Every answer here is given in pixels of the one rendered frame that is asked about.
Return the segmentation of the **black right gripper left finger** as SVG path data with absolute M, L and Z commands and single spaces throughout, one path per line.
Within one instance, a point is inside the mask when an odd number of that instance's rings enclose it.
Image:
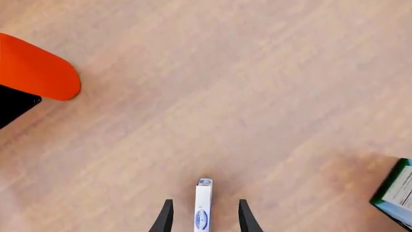
M 173 226 L 173 216 L 173 200 L 167 199 L 165 200 L 158 217 L 148 232 L 171 232 Z

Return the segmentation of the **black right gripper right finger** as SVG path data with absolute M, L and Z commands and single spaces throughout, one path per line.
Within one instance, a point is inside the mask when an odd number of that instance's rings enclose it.
M 239 200 L 238 218 L 241 232 L 264 232 L 245 199 Z

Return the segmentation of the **white blue cream cheese box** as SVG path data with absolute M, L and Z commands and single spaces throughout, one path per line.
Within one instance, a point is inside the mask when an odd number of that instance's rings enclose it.
M 211 232 L 212 179 L 202 178 L 195 189 L 194 232 Z

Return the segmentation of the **green and blue food box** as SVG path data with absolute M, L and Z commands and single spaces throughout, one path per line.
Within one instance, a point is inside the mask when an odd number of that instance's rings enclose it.
M 370 198 L 370 204 L 412 232 L 412 159 L 396 162 Z

